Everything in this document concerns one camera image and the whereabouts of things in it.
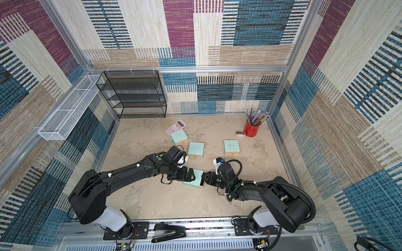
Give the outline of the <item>mint drawer jewelry box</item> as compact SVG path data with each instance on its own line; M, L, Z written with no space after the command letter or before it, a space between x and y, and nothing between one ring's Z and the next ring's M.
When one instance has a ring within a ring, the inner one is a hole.
M184 182L184 185L193 188L200 188L201 183L203 181L202 180L203 173L204 172L202 170L194 169L195 180L191 182Z

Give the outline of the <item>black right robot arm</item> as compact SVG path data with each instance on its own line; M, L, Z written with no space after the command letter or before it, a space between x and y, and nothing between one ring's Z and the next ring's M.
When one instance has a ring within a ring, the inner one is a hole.
M228 202L263 202L277 223L293 233L297 228L309 223L316 215L312 198L299 187L277 176L271 181L255 182L239 178L243 165L239 160L218 159L216 171L202 174L204 183L222 189Z

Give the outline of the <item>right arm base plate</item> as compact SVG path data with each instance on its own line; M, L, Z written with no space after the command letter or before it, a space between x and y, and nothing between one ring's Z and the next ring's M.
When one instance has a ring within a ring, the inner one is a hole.
M234 216L231 218L231 224L234 227L236 236L246 235L277 235L279 228L277 226L268 225L260 227L254 220Z

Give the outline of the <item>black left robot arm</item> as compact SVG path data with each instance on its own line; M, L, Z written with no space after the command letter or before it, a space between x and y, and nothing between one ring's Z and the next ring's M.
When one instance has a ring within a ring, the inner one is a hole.
M96 223L113 232L116 239L132 238L136 233L129 216L122 210L107 206L107 197L132 183L157 175L169 181L192 182L193 169L184 164L188 157L177 146L167 152L153 153L142 160L107 172L86 171L68 197L78 221L82 225Z

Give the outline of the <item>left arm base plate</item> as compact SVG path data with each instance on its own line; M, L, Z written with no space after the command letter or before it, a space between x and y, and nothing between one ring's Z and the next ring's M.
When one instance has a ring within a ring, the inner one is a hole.
M116 240L136 240L146 239L148 236L150 222L128 222L121 230L117 232L107 228L103 240L116 241Z

